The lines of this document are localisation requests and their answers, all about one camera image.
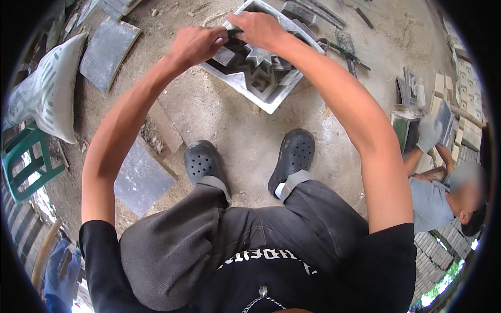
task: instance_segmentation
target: gray shirt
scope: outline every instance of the gray shirt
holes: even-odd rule
[[[409,178],[409,184],[414,232],[430,231],[454,221],[454,214],[445,199],[445,192],[450,192],[449,188],[436,181],[430,183],[414,177]]]

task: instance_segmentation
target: gray glove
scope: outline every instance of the gray glove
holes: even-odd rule
[[[440,140],[441,133],[442,122],[434,115],[426,115],[419,122],[419,140],[416,146],[424,153],[428,153]]]

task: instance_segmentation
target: white sock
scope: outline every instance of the white sock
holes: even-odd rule
[[[280,183],[278,187],[275,189],[275,196],[277,196],[280,199],[280,193],[282,192],[282,189],[284,188],[285,183]]]

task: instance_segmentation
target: right hand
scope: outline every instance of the right hand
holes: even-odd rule
[[[434,115],[426,115],[419,121],[419,140],[416,146],[424,153],[433,148],[440,140],[442,133],[442,122]]]
[[[239,15],[230,13],[226,19],[243,30],[243,33],[235,35],[236,38],[272,53],[281,43],[281,38],[289,34],[273,16],[266,13],[243,11]]]

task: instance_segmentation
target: man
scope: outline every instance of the man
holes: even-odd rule
[[[353,76],[272,16],[227,19],[243,30],[238,39],[298,68],[344,126],[360,153],[368,223],[308,172],[315,140],[295,129],[268,183],[285,207],[229,208],[219,155],[201,140],[184,154],[192,192],[131,225],[117,242],[113,183],[149,108],[169,82],[228,41],[225,28],[184,28],[113,106],[87,154],[80,242],[94,309],[344,312],[378,303],[384,312],[406,311],[416,275],[412,199],[386,114]]]
[[[412,193],[414,231],[434,230],[459,217],[463,232],[472,236],[480,230],[485,217],[485,171],[476,162],[463,162],[455,170],[449,150],[437,144],[441,130],[439,121],[431,115],[425,116],[419,123],[416,148],[404,161]],[[445,167],[412,175],[423,153],[430,151],[433,146]]]
[[[64,254],[70,245],[70,240],[66,233],[59,230],[61,240],[52,252],[45,270],[45,285],[43,297],[45,305],[51,313],[70,313],[73,306],[73,290],[77,282],[77,276],[80,272],[80,261],[82,254],[80,248],[75,248],[75,253],[71,256],[68,263],[66,274],[59,280],[59,267],[63,261]]]

